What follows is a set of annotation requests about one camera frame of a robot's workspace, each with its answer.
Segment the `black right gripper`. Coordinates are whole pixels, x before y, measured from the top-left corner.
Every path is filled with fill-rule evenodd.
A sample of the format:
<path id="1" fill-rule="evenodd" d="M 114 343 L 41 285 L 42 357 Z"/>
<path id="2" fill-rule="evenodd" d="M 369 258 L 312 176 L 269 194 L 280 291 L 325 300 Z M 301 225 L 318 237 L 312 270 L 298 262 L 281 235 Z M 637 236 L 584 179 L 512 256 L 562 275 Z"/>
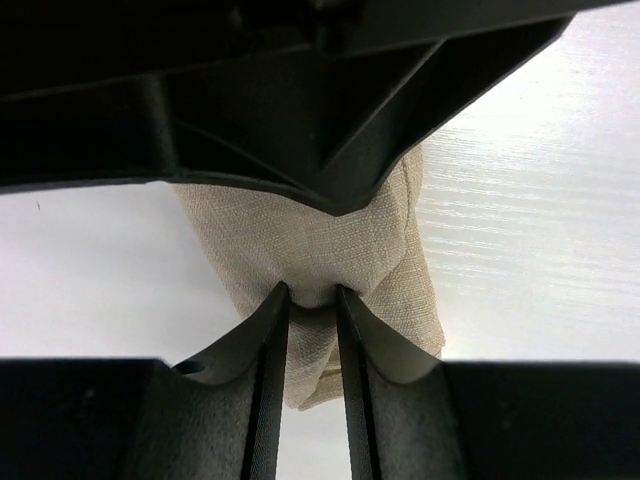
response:
<path id="1" fill-rule="evenodd" d="M 5 1 L 1 188 L 213 184 L 344 215 L 571 19 L 552 1 Z"/>

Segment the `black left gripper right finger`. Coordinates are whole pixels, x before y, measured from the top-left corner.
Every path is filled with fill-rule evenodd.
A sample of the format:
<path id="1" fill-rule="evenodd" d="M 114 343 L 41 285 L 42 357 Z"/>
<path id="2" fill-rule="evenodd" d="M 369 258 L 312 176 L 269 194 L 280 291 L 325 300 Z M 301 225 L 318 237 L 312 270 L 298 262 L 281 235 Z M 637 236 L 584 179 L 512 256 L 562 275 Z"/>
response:
<path id="1" fill-rule="evenodd" d="M 346 288 L 336 315 L 356 479 L 635 479 L 639 367 L 442 361 Z"/>

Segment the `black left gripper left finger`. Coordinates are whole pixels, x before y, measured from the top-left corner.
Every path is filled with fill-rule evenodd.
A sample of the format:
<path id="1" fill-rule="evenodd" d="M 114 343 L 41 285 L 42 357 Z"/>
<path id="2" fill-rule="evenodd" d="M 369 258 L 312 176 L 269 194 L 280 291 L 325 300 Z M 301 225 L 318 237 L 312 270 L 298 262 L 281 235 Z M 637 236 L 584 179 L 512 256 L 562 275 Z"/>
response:
<path id="1" fill-rule="evenodd" d="M 192 357 L 1 364 L 5 479 L 272 479 L 290 297 Z"/>

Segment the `beige cloth napkin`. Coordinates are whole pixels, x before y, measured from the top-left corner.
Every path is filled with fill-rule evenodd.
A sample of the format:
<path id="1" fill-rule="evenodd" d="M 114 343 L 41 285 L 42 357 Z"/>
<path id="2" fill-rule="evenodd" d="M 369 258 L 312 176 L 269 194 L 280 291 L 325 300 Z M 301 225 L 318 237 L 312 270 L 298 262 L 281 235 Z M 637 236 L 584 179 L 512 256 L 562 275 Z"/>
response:
<path id="1" fill-rule="evenodd" d="M 284 400 L 307 410 L 343 393 L 335 289 L 353 290 L 379 319 L 431 355 L 445 336 L 419 233 L 420 147 L 406 153 L 364 209 L 333 217 L 245 189 L 182 184 L 175 193 L 242 317 L 278 283 L 289 287 Z"/>

